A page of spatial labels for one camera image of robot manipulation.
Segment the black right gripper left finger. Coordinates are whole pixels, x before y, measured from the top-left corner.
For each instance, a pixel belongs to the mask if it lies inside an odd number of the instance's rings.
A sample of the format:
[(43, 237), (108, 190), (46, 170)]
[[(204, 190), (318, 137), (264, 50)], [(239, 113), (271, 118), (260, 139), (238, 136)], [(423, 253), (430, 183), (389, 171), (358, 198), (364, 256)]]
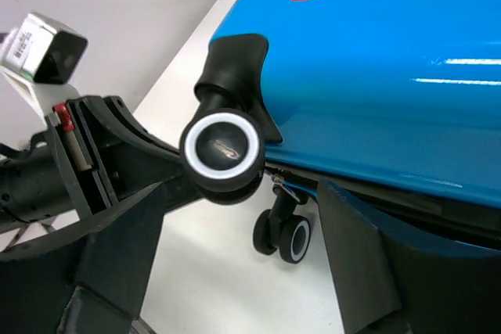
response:
[(139, 317), (165, 190), (152, 185), (110, 209), (1, 254), (3, 333), (127, 333)]

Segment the blue kids suitcase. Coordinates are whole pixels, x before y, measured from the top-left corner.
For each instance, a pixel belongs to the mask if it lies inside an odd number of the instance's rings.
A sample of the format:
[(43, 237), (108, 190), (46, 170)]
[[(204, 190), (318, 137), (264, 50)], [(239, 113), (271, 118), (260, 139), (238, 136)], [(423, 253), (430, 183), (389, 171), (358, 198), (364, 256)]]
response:
[(179, 148), (213, 201), (324, 179), (402, 238), (500, 255), (500, 0), (236, 0)]

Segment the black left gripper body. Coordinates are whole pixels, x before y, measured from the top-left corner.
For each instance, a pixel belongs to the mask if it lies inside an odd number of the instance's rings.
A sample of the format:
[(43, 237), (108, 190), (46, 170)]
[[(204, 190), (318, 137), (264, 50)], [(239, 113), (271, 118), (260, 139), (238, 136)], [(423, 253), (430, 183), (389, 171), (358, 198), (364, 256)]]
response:
[(89, 217), (117, 205), (101, 155), (117, 119), (117, 96), (55, 104), (47, 128), (25, 149), (1, 146), (1, 230), (48, 221), (70, 210)]

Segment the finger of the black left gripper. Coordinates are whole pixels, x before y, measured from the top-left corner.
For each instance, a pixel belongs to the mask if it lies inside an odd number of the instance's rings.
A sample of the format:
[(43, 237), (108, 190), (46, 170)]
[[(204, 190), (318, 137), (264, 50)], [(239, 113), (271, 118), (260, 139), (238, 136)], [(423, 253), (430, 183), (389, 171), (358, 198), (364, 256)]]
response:
[(92, 97), (92, 141), (100, 162), (92, 212), (99, 213), (151, 185), (163, 187), (164, 211), (196, 201), (179, 154), (142, 129), (118, 97)]

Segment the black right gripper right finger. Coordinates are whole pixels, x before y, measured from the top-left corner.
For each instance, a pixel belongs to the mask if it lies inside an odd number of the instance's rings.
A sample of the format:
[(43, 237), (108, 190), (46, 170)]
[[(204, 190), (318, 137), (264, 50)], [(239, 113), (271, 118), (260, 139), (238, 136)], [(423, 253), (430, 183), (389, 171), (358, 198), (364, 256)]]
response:
[(423, 231), (330, 181), (317, 194), (345, 332), (499, 332), (499, 251)]

